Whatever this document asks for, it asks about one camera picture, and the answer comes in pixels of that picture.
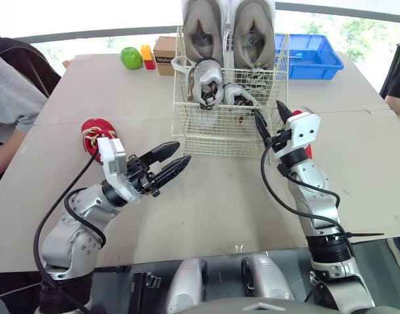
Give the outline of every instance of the white wall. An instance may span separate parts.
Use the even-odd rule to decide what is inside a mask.
[[[400,0],[282,0],[287,3],[302,5],[321,5],[344,9],[364,10],[400,15]]]
[[[400,0],[284,0],[400,15]],[[180,25],[180,0],[0,0],[0,36]]]

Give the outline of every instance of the black backpack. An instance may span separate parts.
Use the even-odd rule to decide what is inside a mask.
[[[30,44],[0,37],[0,57],[27,77],[46,97],[61,79],[41,52]]]

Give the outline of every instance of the gray shirt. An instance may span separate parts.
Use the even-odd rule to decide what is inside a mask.
[[[32,83],[0,58],[0,142],[4,143],[15,128],[29,131],[46,100]]]

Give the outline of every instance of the cardboard box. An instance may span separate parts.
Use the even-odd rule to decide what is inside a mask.
[[[160,36],[154,47],[154,56],[160,75],[174,75],[171,60],[175,57],[176,37]]]

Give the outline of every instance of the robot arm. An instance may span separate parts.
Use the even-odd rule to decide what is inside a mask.
[[[65,197],[61,218],[42,244],[47,273],[64,292],[86,307],[91,307],[92,273],[106,241],[104,229],[125,204],[137,203],[144,195],[158,196],[159,189],[187,166],[190,156],[174,160],[157,175],[149,171],[151,164],[168,159],[179,146],[178,142],[164,143],[139,158],[132,155],[126,160],[119,139],[98,138],[106,179]],[[66,313],[76,309],[57,292],[57,288],[42,282],[37,313]]]
[[[263,117],[256,111],[259,133],[266,146],[273,148],[275,158],[280,160],[278,169],[289,179],[288,188],[295,199],[296,210],[330,219],[299,217],[312,255],[310,276],[316,285],[317,302],[342,313],[374,307],[356,259],[352,256],[347,235],[338,227],[336,204],[329,194],[320,192],[321,189],[329,190],[329,179],[305,151],[316,139],[320,117],[310,113],[293,116],[283,103],[277,101],[277,105],[285,123],[284,130],[271,137]]]

